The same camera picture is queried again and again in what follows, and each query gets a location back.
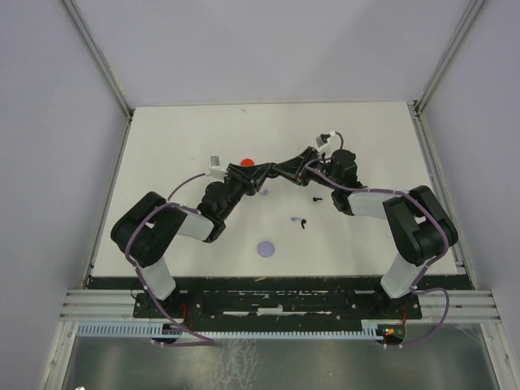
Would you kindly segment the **red charging case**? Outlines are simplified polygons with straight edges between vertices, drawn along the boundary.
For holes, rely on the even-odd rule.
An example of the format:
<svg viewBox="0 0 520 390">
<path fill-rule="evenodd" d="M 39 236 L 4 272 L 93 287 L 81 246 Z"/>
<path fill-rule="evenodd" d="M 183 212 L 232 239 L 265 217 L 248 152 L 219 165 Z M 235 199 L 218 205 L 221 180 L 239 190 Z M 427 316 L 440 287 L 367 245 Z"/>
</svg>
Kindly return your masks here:
<svg viewBox="0 0 520 390">
<path fill-rule="evenodd" d="M 254 166 L 255 165 L 255 162 L 250 159 L 250 158 L 244 158 L 241 162 L 240 162 L 241 166 L 243 167 L 251 167 L 251 166 Z"/>
</svg>

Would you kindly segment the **purple charging case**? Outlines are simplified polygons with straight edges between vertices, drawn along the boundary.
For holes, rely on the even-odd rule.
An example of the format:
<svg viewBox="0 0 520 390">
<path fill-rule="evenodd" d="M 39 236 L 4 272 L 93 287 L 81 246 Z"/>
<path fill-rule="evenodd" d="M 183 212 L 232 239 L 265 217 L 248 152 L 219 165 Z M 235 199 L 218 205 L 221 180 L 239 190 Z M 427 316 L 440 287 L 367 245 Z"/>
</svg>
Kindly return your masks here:
<svg viewBox="0 0 520 390">
<path fill-rule="evenodd" d="M 262 241 L 257 246 L 258 254 L 263 258 L 269 258 L 275 253 L 275 245 L 268 241 Z"/>
</svg>

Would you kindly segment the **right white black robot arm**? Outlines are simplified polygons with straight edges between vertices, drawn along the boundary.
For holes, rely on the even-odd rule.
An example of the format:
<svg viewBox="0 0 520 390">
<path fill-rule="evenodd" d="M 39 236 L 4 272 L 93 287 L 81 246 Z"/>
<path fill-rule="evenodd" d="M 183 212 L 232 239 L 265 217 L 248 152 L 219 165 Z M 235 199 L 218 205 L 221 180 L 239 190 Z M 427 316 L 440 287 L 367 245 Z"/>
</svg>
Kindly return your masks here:
<svg viewBox="0 0 520 390">
<path fill-rule="evenodd" d="M 409 192 L 369 188 L 358 180 L 356 155 L 346 149 L 320 158 L 309 147 L 300 155 L 271 168 L 281 176 L 306 186 L 314 181 L 332 189 L 335 208 L 350 216 L 388 222 L 397 255 L 381 278 L 382 292 L 374 295 L 376 314 L 391 318 L 402 308 L 402 297 L 414 291 L 432 264 L 458 242 L 458 232 L 432 190 L 424 185 Z"/>
</svg>

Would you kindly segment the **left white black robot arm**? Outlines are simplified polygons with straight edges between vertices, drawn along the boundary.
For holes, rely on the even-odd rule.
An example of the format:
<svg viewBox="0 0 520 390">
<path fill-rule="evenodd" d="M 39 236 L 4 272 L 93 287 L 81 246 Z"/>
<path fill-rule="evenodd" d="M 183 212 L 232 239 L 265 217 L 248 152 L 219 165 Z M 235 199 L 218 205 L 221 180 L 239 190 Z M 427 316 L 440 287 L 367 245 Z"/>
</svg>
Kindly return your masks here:
<svg viewBox="0 0 520 390">
<path fill-rule="evenodd" d="M 180 298 L 174 293 L 176 282 L 164 259 L 173 239 L 187 236 L 206 243 L 216 241 L 242 197 L 257 194 L 273 166 L 271 162 L 224 168 L 213 156 L 209 169 L 196 176 L 214 178 L 197 207 L 182 206 L 170 197 L 149 192 L 114 225 L 110 238 L 132 264 L 153 297 L 152 308 L 161 316 L 170 317 L 180 307 Z"/>
</svg>

